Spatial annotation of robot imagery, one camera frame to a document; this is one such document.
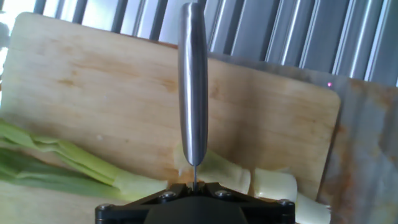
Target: knife handle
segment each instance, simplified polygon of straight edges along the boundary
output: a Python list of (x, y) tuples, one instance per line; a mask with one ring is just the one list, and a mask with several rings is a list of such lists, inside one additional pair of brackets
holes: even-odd
[(186, 3), (180, 13), (178, 35), (180, 124), (185, 158), (199, 165), (206, 154), (208, 79), (205, 18), (198, 3)]

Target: black mount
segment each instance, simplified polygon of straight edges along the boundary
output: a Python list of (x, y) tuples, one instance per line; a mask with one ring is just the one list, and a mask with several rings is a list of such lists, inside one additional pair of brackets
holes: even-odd
[(95, 209), (95, 223), (295, 223), (295, 204), (288, 200), (265, 202), (219, 183), (199, 183), (198, 188), (194, 194), (186, 184), (173, 184), (168, 190), (127, 205), (100, 205)]

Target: sliced leek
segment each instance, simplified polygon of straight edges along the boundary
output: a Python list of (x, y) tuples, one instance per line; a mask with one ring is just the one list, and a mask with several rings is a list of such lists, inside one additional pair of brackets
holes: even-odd
[[(178, 170), (190, 169), (183, 155), (181, 144), (174, 151), (174, 166)], [(198, 179), (210, 183), (218, 182), (221, 186), (247, 194), (250, 187), (250, 172), (247, 169), (224, 159), (211, 150), (207, 150), (203, 162), (197, 168)]]
[(330, 210), (326, 205), (314, 202), (300, 193), (297, 195), (296, 223), (329, 224), (330, 218)]
[(41, 152), (53, 152), (72, 168), (104, 184), (118, 188), (123, 195), (137, 195), (136, 199), (154, 194), (167, 187), (167, 181), (128, 173), (68, 141), (36, 136), (2, 119), (0, 120), (0, 137), (2, 146), (19, 146)]
[(21, 152), (0, 148), (0, 180), (92, 197), (137, 200), (78, 172), (51, 166)]
[(297, 199), (297, 182), (292, 174), (257, 168), (254, 171), (254, 196), (273, 200)]

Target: wood grain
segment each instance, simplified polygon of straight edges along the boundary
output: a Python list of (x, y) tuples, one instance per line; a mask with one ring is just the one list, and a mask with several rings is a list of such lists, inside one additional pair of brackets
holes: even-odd
[[(209, 148), (248, 169), (291, 167), (299, 190), (315, 198), (338, 96), (216, 60), (208, 73)], [(181, 181), (172, 159), (180, 141), (175, 49), (23, 13), (3, 76), (6, 121), (131, 172)]]

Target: bolt head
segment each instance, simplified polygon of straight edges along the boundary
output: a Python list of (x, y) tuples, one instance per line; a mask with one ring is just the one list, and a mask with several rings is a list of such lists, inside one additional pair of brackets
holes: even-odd
[(172, 198), (172, 197), (175, 197), (175, 196), (176, 196), (176, 193), (174, 193), (172, 191), (166, 191), (166, 192), (163, 192), (162, 195), (160, 195), (160, 197), (164, 198), (164, 199)]
[(232, 194), (231, 194), (231, 192), (229, 192), (229, 191), (227, 191), (227, 190), (217, 190), (217, 191), (215, 192), (215, 195), (216, 195), (217, 197), (229, 197), (229, 196), (231, 196)]
[(288, 199), (280, 199), (280, 200), (278, 200), (277, 202), (278, 202), (279, 204), (281, 204), (281, 205), (288, 205), (288, 204), (293, 203), (292, 201), (290, 201), (290, 200), (288, 200)]
[(98, 205), (97, 208), (100, 209), (100, 210), (106, 210), (106, 209), (111, 208), (113, 206), (114, 205), (112, 205), (110, 203), (104, 203), (104, 204)]

